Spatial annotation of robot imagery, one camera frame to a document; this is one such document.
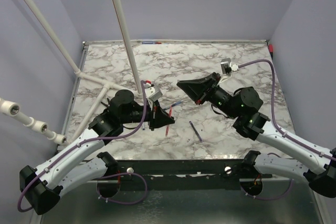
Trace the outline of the blue pen cap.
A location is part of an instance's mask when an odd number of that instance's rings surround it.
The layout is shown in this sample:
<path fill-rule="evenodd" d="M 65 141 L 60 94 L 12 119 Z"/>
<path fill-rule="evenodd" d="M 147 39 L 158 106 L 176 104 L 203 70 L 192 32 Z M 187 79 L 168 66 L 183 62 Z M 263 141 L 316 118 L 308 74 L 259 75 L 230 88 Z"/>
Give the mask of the blue pen cap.
<path fill-rule="evenodd" d="M 173 104 L 171 104 L 171 105 L 169 105 L 169 106 L 166 106 L 166 107 L 164 108 L 164 110 L 168 110 L 168 109 L 170 109 L 171 107 L 173 108 L 173 107 L 178 106 L 178 105 L 180 105 L 180 104 L 182 104 L 182 101 L 177 101 L 177 102 L 175 102 L 175 103 L 173 103 Z"/>

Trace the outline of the red pen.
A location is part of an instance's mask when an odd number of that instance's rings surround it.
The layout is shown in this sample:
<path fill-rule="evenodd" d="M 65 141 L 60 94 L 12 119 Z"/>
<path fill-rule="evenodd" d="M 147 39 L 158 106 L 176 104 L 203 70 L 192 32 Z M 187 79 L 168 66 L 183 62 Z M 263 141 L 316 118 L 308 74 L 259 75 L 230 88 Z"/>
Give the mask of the red pen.
<path fill-rule="evenodd" d="M 170 124 L 171 124 L 172 111 L 173 111 L 173 106 L 170 105 L 170 108 L 169 108 L 169 118 L 170 118 L 170 121 L 167 123 L 167 126 L 166 126 L 165 137 L 167 137 L 168 133 L 169 133 L 169 127 L 170 127 Z"/>

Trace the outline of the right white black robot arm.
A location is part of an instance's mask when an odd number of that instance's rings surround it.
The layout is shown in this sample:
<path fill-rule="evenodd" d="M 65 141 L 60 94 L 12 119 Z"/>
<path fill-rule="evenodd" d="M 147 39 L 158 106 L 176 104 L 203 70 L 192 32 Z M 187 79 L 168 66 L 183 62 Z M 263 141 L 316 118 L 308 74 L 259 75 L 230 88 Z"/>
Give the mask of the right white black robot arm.
<path fill-rule="evenodd" d="M 263 101 L 253 87 L 237 90 L 233 95 L 219 86 L 220 74 L 195 80 L 182 80 L 177 86 L 197 105 L 211 103 L 228 118 L 242 137 L 257 140 L 287 154 L 279 158 L 250 151 L 241 164 L 246 177 L 273 174 L 307 183 L 316 193 L 335 197 L 335 151 L 316 146 L 288 132 L 277 129 L 270 118 L 259 112 Z"/>

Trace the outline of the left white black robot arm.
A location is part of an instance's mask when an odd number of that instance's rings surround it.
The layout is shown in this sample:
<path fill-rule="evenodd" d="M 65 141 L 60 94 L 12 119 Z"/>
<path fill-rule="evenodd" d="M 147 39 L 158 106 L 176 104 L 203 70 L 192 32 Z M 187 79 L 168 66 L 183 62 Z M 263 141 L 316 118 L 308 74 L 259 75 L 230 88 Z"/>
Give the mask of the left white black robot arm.
<path fill-rule="evenodd" d="M 152 101 L 161 94 L 150 87 L 149 95 L 139 105 L 131 91 L 117 91 L 103 112 L 89 124 L 84 136 L 36 168 L 27 165 L 19 172 L 20 198 L 26 199 L 31 209 L 42 215 L 79 185 L 96 178 L 112 178 L 120 168 L 108 152 L 99 153 L 86 164 L 81 162 L 111 141 L 121 139 L 125 124 L 137 123 L 138 130 L 146 122 L 152 131 L 173 124 L 174 117 L 161 108 L 159 101 Z"/>

